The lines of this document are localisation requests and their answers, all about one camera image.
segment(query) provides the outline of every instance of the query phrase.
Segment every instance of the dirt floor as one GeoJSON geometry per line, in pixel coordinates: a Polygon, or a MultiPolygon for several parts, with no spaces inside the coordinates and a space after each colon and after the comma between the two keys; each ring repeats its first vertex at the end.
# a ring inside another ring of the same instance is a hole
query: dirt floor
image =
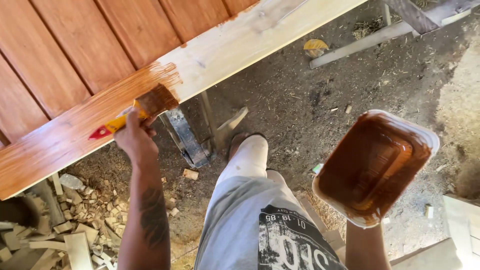
{"type": "MultiPolygon", "coordinates": [[[[248,107],[238,130],[267,137],[268,166],[281,172],[294,191],[311,190],[311,169],[325,162],[367,110],[382,109],[434,130],[441,149],[387,215],[391,222],[384,226],[386,249],[395,259],[447,237],[442,194],[480,196],[480,14],[477,10],[429,35],[408,34],[309,69],[310,59],[302,51],[308,39],[320,38],[331,49],[347,45],[355,40],[351,33],[355,23],[373,22],[381,14],[378,7],[372,0],[351,10],[217,84],[208,94],[219,123],[248,107]],[[351,114],[344,113],[347,105],[353,106],[351,114]],[[435,207],[433,219],[424,216],[425,204],[435,207]]],[[[198,100],[192,98],[182,107],[200,137],[205,137],[198,100]]],[[[166,198],[176,198],[180,210],[169,220],[173,266],[191,269],[209,198],[226,165],[226,151],[198,170],[198,180],[189,180],[181,176],[188,164],[162,122],[156,121],[154,127],[159,163],[167,178],[166,198]]],[[[66,172],[128,198],[131,167],[115,143],[66,172]]],[[[345,219],[319,200],[315,206],[327,227],[345,236],[345,219]]]]}

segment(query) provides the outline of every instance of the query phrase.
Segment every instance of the foot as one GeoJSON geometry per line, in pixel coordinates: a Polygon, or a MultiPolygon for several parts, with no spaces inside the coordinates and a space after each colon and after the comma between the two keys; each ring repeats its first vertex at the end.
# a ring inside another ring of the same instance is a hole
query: foot
{"type": "Polygon", "coordinates": [[[239,149],[242,142],[250,136],[248,132],[241,132],[233,136],[232,143],[230,144],[230,149],[228,151],[228,160],[230,161],[237,150],[239,149]]]}

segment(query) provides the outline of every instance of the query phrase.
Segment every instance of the wood scrap pile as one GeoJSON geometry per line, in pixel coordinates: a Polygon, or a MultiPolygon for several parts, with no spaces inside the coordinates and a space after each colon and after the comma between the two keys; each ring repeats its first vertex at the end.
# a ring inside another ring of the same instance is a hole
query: wood scrap pile
{"type": "Polygon", "coordinates": [[[0,222],[1,270],[114,270],[127,222],[128,201],[88,186],[60,185],[59,177],[39,183],[46,194],[20,194],[35,214],[34,225],[0,222]]]}

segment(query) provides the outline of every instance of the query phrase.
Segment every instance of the brown wood stain in container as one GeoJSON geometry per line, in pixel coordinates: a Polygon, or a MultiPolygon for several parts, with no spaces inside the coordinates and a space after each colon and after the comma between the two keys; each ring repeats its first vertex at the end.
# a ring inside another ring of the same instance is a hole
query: brown wood stain in container
{"type": "Polygon", "coordinates": [[[315,177],[313,191],[354,224],[373,227],[438,147],[435,133],[385,111],[368,111],[315,177]]]}

